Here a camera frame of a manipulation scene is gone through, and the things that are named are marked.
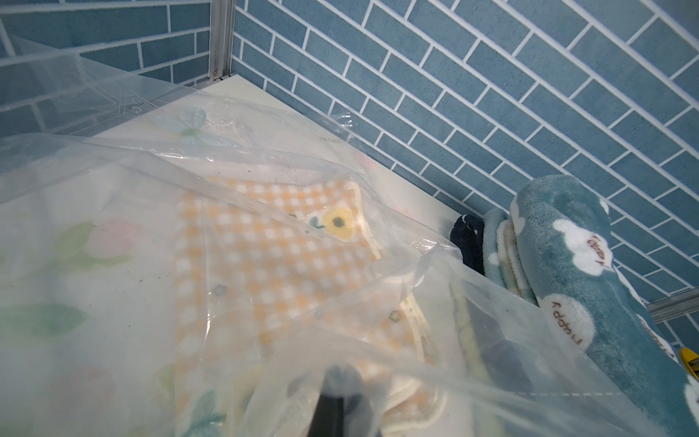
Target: checkered cloth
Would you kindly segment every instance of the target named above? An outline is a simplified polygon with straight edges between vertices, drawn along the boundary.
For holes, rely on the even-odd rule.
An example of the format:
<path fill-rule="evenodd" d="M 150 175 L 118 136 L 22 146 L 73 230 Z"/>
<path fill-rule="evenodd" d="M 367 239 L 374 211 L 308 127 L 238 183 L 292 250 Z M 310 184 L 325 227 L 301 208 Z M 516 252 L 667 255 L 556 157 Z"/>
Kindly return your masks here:
<path fill-rule="evenodd" d="M 175 254 L 178 430 L 188 427 L 202 393 L 221 391 L 212 375 L 269 358 L 274 342 L 293 322 L 339 328 L 384 350 L 424 360 L 422 338 L 428 333 L 418 320 L 417 304 L 403 301 L 388 318 L 367 325 L 376 308 L 396 306 L 405 281 L 386 280 L 380 293 L 364 287 L 377 279 L 371 265 L 381 252 L 363 218 L 355 182 L 299 187 L 212 181 L 298 222 L 184 193 Z M 359 370 L 365 380 L 382 376 L 382 369 Z M 409 403 L 417 389 L 414 380 L 394 378 L 389 406 Z"/>

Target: clear plastic bag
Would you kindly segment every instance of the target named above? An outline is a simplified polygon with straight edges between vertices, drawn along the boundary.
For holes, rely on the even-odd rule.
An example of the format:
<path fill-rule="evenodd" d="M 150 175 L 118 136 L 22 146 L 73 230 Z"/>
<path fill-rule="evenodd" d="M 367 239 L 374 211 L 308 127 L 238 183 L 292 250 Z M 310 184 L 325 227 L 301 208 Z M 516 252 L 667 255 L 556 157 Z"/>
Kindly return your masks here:
<path fill-rule="evenodd" d="M 0 147 L 16 157 L 3 434 L 304 435 L 339 366 L 349 388 L 324 393 L 352 406 L 348 435 L 662 435 L 539 308 L 352 169 L 105 138 Z"/>

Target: teal fleece blanket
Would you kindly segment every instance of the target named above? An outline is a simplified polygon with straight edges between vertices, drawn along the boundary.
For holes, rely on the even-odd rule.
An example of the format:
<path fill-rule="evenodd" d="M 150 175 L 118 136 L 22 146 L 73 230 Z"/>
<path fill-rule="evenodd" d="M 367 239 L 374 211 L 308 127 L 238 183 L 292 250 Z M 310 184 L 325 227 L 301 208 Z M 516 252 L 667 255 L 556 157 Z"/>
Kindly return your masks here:
<path fill-rule="evenodd" d="M 539 306 L 670 436 L 699 436 L 699 382 L 612 265 L 607 204 L 566 175 L 531 181 L 510 214 Z"/>

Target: blue brick wallpaper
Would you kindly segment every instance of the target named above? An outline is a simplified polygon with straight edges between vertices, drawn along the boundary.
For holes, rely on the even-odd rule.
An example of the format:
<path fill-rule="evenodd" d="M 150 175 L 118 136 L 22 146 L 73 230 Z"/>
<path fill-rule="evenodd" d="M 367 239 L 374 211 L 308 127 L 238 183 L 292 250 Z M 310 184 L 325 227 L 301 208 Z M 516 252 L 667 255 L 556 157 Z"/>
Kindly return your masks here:
<path fill-rule="evenodd" d="M 0 136 L 62 132 L 77 122 L 55 123 L 60 117 L 28 66 L 41 56 L 22 55 L 15 38 L 195 85 L 208 79 L 209 29 L 210 0 L 0 0 Z"/>
<path fill-rule="evenodd" d="M 311 117 L 350 113 L 352 145 L 460 212 L 577 177 L 656 301 L 699 286 L 698 14 L 692 0 L 237 0 L 233 69 Z"/>

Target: yellow flower embroidery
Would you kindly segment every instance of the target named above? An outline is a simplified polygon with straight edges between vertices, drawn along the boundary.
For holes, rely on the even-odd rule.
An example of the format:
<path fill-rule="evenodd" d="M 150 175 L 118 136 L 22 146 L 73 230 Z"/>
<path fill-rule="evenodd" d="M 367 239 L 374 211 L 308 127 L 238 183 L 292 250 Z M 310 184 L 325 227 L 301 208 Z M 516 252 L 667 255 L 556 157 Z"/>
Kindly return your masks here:
<path fill-rule="evenodd" d="M 350 238 L 354 225 L 352 213 L 347 208 L 333 208 L 323 216 L 325 230 L 339 238 Z"/>

